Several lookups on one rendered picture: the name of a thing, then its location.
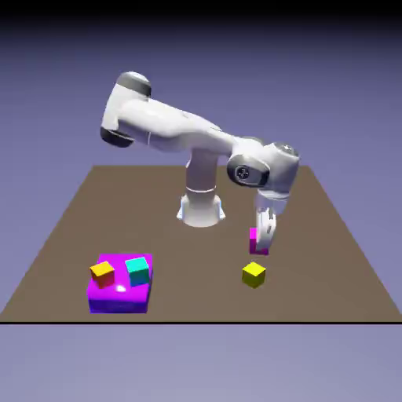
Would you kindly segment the small cyan cube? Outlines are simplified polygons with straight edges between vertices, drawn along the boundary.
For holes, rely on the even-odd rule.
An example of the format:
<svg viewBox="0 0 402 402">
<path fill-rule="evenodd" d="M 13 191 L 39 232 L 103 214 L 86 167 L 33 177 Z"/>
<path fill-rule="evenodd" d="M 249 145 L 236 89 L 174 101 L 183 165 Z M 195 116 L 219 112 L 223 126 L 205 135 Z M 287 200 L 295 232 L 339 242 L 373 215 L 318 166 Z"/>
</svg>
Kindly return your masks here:
<svg viewBox="0 0 402 402">
<path fill-rule="evenodd" d="M 130 278 L 130 286 L 136 287 L 150 281 L 149 266 L 145 257 L 132 258 L 125 261 L 126 270 Z"/>
</svg>

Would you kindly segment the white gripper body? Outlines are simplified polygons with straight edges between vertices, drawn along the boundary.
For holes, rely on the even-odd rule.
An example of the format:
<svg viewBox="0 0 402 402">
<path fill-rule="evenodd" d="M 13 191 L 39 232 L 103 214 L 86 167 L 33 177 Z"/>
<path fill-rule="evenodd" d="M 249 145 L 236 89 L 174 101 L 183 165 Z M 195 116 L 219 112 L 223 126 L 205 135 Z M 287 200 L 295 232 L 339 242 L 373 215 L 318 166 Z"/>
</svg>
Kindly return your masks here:
<svg viewBox="0 0 402 402">
<path fill-rule="evenodd" d="M 256 229 L 257 250 L 269 249 L 276 231 L 276 214 L 272 207 L 256 211 Z"/>
</svg>

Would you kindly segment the small yellow cube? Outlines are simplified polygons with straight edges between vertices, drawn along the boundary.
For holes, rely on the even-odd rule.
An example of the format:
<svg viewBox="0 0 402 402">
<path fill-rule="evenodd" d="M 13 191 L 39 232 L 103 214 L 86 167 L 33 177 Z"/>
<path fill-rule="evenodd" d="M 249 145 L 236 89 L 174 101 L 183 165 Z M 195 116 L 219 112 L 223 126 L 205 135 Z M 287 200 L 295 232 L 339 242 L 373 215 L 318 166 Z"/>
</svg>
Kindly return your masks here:
<svg viewBox="0 0 402 402">
<path fill-rule="evenodd" d="M 252 261 L 242 269 L 242 281 L 249 287 L 257 288 L 265 281 L 266 268 Z"/>
</svg>

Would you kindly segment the small magenta cube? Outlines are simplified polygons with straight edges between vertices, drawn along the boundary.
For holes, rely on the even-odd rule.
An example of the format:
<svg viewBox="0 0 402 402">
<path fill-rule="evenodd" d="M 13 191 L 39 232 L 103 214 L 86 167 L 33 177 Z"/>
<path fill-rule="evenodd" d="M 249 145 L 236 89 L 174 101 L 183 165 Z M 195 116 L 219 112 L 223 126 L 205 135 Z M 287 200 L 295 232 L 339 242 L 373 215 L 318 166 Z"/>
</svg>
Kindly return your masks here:
<svg viewBox="0 0 402 402">
<path fill-rule="evenodd" d="M 267 248 L 257 248 L 257 229 L 251 227 L 249 230 L 249 253 L 256 255 L 268 255 L 269 250 Z"/>
</svg>

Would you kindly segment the large magenta box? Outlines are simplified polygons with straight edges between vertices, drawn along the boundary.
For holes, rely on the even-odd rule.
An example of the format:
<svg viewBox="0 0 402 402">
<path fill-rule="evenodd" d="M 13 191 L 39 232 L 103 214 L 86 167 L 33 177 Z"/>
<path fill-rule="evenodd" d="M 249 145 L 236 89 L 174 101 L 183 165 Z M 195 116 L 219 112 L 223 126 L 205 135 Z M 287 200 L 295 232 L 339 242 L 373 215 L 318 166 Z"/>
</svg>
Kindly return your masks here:
<svg viewBox="0 0 402 402">
<path fill-rule="evenodd" d="M 150 273 L 149 283 L 131 287 L 126 270 L 126 260 L 145 257 Z M 115 282 L 108 287 L 98 288 L 90 279 L 87 298 L 91 313 L 144 313 L 148 309 L 148 299 L 152 284 L 151 254 L 100 254 L 97 264 L 108 261 L 115 269 Z"/>
</svg>

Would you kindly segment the small orange cube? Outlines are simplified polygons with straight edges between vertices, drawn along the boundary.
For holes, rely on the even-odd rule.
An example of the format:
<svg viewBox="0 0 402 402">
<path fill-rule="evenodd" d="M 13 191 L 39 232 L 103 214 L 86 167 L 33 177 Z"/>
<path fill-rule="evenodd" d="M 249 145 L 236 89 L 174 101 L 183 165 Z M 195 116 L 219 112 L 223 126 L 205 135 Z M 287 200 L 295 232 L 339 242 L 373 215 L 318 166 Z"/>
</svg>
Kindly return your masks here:
<svg viewBox="0 0 402 402">
<path fill-rule="evenodd" d="M 115 269 L 108 261 L 102 261 L 90 267 L 92 280 L 98 288 L 111 286 L 115 282 Z"/>
</svg>

